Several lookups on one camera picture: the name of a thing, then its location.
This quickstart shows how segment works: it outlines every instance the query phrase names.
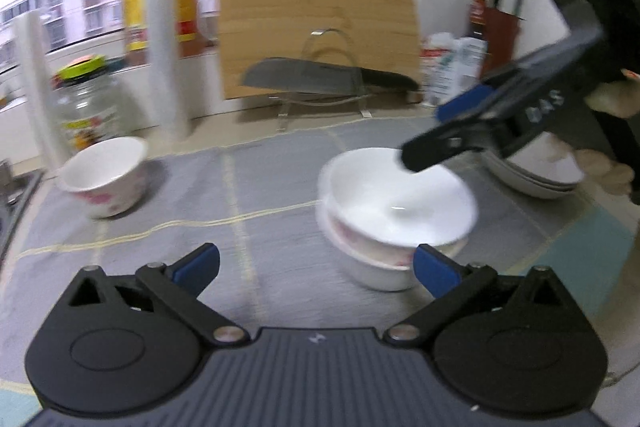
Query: bowl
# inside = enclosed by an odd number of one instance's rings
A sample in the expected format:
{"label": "bowl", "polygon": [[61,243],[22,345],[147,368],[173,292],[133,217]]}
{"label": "bowl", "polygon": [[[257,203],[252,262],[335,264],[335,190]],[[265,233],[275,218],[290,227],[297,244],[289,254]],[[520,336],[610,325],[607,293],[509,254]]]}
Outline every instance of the bowl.
{"label": "bowl", "polygon": [[584,179],[584,173],[578,167],[573,155],[568,154],[556,161],[548,159],[554,153],[549,143],[550,136],[548,132],[542,133],[510,156],[506,162],[527,178],[543,184],[577,185]]}
{"label": "bowl", "polygon": [[58,170],[58,187],[82,200],[89,216],[115,216],[132,207],[145,191],[147,151],[140,138],[99,142]]}
{"label": "bowl", "polygon": [[466,237],[478,220],[471,190],[436,165],[413,173],[396,149],[368,148],[340,154],[322,168],[319,200],[362,235],[394,247],[434,247]]}
{"label": "bowl", "polygon": [[[363,236],[332,215],[322,200],[316,203],[316,220],[336,248],[337,264],[359,284],[379,291],[402,291],[417,284],[413,272],[415,247],[392,247]],[[440,250],[454,257],[465,245],[466,239],[462,239]]]}
{"label": "bowl", "polygon": [[522,172],[516,171],[504,160],[497,156],[482,152],[480,154],[482,164],[491,174],[505,185],[533,198],[542,200],[556,200],[574,192],[577,185],[553,187],[544,185],[533,178],[526,177]]}

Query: floral bowl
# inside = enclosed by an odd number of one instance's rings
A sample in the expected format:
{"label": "floral bowl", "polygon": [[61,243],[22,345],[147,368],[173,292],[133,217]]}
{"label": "floral bowl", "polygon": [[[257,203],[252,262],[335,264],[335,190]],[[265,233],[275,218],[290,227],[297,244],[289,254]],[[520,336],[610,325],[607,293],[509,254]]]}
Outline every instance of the floral bowl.
{"label": "floral bowl", "polygon": [[58,186],[84,201],[91,217],[132,207],[145,192],[148,147],[140,138],[112,138],[80,151],[58,171]]}

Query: knife holder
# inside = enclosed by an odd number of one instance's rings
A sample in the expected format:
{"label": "knife holder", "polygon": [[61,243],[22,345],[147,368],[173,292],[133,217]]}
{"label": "knife holder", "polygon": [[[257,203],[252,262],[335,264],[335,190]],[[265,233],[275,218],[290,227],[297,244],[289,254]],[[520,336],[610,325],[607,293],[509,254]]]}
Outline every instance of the knife holder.
{"label": "knife holder", "polygon": [[292,92],[289,94],[280,94],[276,96],[270,96],[271,100],[280,101],[280,110],[278,112],[278,131],[283,132],[287,130],[287,125],[289,123],[289,111],[291,109],[291,105],[303,105],[307,107],[332,107],[334,105],[342,105],[345,103],[353,103],[356,102],[358,104],[358,110],[363,118],[371,118],[371,113],[369,109],[367,109],[367,98],[370,94],[367,93],[367,89],[362,82],[362,74],[360,72],[360,68],[358,66],[357,60],[353,55],[353,41],[351,41],[350,36],[347,35],[344,31],[338,28],[328,28],[325,30],[314,30],[308,36],[305,41],[304,46],[302,47],[302,53],[300,54],[300,73],[299,76],[302,77],[305,68],[305,61],[313,61],[312,59],[312,48],[313,44],[323,35],[328,33],[336,33],[340,35],[341,38],[347,44],[347,50],[345,51],[346,57],[349,59],[351,66],[353,66],[353,80],[354,85],[356,86],[356,90],[358,94],[356,96],[348,96],[346,98],[340,98],[338,100],[304,100],[303,97],[305,93],[302,92]]}
{"label": "knife holder", "polygon": [[495,8],[485,9],[484,40],[488,47],[481,77],[511,62],[519,31],[519,17]]}

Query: glass jar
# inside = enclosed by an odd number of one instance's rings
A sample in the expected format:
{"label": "glass jar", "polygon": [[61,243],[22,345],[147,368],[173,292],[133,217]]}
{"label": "glass jar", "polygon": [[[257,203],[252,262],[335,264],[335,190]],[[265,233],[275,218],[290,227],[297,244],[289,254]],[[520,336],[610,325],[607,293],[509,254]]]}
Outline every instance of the glass jar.
{"label": "glass jar", "polygon": [[54,79],[56,113],[71,150],[120,136],[120,87],[102,55],[68,64]]}

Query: green jar lid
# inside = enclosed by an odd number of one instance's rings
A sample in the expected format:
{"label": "green jar lid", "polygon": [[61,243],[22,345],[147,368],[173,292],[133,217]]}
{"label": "green jar lid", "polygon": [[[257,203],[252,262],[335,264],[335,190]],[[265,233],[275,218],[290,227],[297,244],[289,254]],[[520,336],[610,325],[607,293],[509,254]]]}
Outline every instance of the green jar lid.
{"label": "green jar lid", "polygon": [[75,86],[106,73],[107,61],[104,55],[85,55],[76,58],[58,71],[63,86]]}

